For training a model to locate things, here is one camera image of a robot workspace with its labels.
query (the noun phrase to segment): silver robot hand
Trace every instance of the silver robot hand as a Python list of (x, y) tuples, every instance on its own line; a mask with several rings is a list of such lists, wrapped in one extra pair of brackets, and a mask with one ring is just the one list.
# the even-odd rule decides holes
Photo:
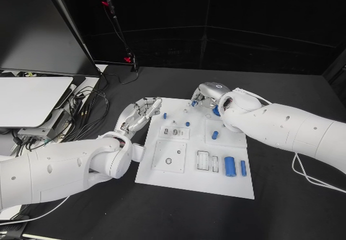
[(208, 109), (214, 109), (219, 104), (221, 98), (225, 93), (231, 92), (229, 88), (216, 82), (205, 82), (202, 83), (193, 93), (192, 96), (192, 106), (202, 105)]
[(150, 118), (160, 114), (162, 102), (160, 97), (144, 97), (134, 104), (130, 104), (118, 117), (114, 131), (131, 139)]

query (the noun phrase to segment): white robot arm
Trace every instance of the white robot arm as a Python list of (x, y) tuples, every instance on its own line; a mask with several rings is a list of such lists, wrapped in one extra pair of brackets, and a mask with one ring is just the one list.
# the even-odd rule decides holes
[(131, 143), (152, 116), (160, 114), (160, 98), (143, 98), (124, 109), (116, 129), (92, 140), (51, 144), (0, 162), (0, 209), (49, 202), (77, 194), (97, 183), (121, 178), (131, 160), (146, 148)]
[(222, 84), (208, 82), (199, 85), (192, 103), (202, 102), (209, 108), (218, 105), (228, 129), (316, 158), (346, 174), (346, 124), (265, 99), (268, 105), (263, 105), (258, 99), (263, 98), (240, 88), (229, 91)]

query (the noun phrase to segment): monitor screen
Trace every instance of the monitor screen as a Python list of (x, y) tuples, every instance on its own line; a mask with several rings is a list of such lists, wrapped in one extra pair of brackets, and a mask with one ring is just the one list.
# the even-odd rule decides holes
[(54, 0), (0, 0), (0, 69), (98, 77)]

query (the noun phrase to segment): red light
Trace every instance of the red light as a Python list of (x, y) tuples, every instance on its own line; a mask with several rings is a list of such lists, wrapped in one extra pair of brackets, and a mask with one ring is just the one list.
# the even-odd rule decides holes
[(124, 60), (130, 63), (131, 62), (131, 58), (130, 57), (124, 57)]

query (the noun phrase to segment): dark table surface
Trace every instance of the dark table surface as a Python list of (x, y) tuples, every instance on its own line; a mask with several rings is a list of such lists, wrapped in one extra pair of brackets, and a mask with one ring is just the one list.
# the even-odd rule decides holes
[[(127, 66), (108, 66), (121, 81), (136, 74)], [(346, 121), (346, 109), (322, 76), (142, 67), (136, 82), (120, 85), (107, 76), (110, 113), (85, 137), (113, 131), (120, 113), (143, 97), (191, 99), (201, 83), (218, 82), (257, 93), (273, 103)], [(104, 112), (100, 99), (91, 118)], [(144, 144), (149, 124), (133, 142)], [(254, 200), (136, 183), (139, 163), (121, 179), (97, 184), (72, 195), (48, 216), (30, 222), (25, 234), (65, 240), (339, 240), (345, 239), (346, 194), (310, 184), (294, 173), (294, 153), (250, 137), (248, 159)], [(346, 176), (332, 166), (303, 156), (307, 174), (346, 189)], [(35, 204), (30, 217), (59, 201)]]

